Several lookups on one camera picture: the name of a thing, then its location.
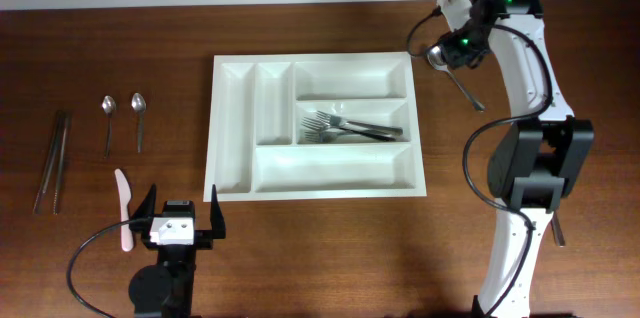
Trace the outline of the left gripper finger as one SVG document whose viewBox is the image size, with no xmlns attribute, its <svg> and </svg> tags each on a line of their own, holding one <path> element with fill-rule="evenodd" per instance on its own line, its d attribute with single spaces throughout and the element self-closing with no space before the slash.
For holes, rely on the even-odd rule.
<svg viewBox="0 0 640 318">
<path fill-rule="evenodd" d="M 212 240 L 221 240 L 226 238 L 226 223 L 219 204 L 216 185 L 212 185 L 210 196 L 210 223 Z"/>
<path fill-rule="evenodd" d="M 132 232 L 148 232 L 155 217 L 157 187 L 152 184 L 144 200 L 130 217 L 129 228 Z"/>
</svg>

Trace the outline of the large silver spoon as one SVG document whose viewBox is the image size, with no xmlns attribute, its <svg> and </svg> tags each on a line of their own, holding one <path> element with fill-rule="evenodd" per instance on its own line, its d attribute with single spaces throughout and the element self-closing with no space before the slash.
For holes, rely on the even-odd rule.
<svg viewBox="0 0 640 318">
<path fill-rule="evenodd" d="M 554 243 L 558 247 L 565 247 L 566 240 L 561 228 L 560 220 L 558 217 L 558 213 L 555 212 L 550 221 L 551 231 L 554 239 Z"/>
<path fill-rule="evenodd" d="M 445 63 L 442 56 L 442 51 L 438 46 L 435 46 L 428 51 L 427 60 L 435 70 L 445 73 L 451 79 L 451 81 L 459 88 L 465 98 L 471 103 L 475 111 L 485 111 L 485 106 L 480 101 L 478 101 L 449 70 L 448 65 Z"/>
</svg>

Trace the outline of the silver fork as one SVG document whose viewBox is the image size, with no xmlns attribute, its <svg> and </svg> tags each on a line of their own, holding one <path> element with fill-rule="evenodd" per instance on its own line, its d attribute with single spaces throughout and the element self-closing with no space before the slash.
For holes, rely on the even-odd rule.
<svg viewBox="0 0 640 318">
<path fill-rule="evenodd" d="M 404 130 L 401 127 L 382 126 L 382 125 L 365 123 L 365 122 L 360 122 L 355 120 L 349 120 L 347 118 L 326 113 L 323 111 L 317 111 L 316 118 L 323 121 L 324 123 L 328 123 L 332 127 L 346 127 L 346 128 L 358 127 L 358 128 L 378 131 L 378 132 L 389 134 L 392 136 L 402 136 L 404 133 Z"/>
<path fill-rule="evenodd" d="M 375 141 L 381 142 L 394 142 L 395 138 L 392 136 L 381 135 L 376 133 L 370 133 L 366 131 L 351 131 L 351 130 L 342 130 L 342 131 L 305 131 L 304 138 L 308 142 L 312 143 L 332 143 L 337 141 L 342 137 L 358 137 L 358 138 L 367 138 Z"/>
<path fill-rule="evenodd" d="M 319 121 L 317 119 L 312 119 L 312 118 L 307 118 L 307 117 L 304 117 L 301 120 L 301 126 L 306 128 L 306 131 L 325 131 L 325 130 L 342 131 L 342 130 L 351 130 L 351 131 L 366 131 L 366 132 L 370 132 L 370 133 L 386 135 L 386 134 L 379 133 L 379 132 L 374 131 L 374 130 L 357 130 L 357 129 L 350 129 L 350 128 L 344 128 L 344 127 L 332 127 L 327 123 L 324 123 L 324 122 Z"/>
</svg>

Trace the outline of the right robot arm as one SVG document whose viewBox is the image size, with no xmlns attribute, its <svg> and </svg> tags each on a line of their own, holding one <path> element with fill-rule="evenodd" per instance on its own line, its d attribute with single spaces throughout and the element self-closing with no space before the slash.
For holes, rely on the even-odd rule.
<svg viewBox="0 0 640 318">
<path fill-rule="evenodd" d="M 562 199 L 572 191 L 594 141 L 590 121 L 575 117 L 555 79 L 545 47 L 540 0 L 438 0 L 449 33 L 433 45 L 450 69 L 474 69 L 489 54 L 498 61 L 510 115 L 490 129 L 507 131 L 487 166 L 489 192 L 480 199 L 496 211 L 489 268 L 473 298 L 474 317 L 527 317 L 541 240 Z"/>
</svg>

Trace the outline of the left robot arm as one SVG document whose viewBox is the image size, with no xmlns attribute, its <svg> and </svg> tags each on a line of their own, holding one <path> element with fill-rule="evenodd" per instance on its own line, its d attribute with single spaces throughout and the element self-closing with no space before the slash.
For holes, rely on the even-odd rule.
<svg viewBox="0 0 640 318">
<path fill-rule="evenodd" d="M 217 190 L 210 194 L 206 230 L 195 228 L 195 204 L 170 200 L 162 212 L 155 212 L 156 187 L 132 216 L 130 230 L 140 235 L 143 245 L 157 253 L 157 261 L 141 268 L 131 278 L 128 294 L 136 317 L 189 317 L 191 315 L 196 253 L 211 250 L 213 242 L 226 237 L 226 224 Z"/>
</svg>

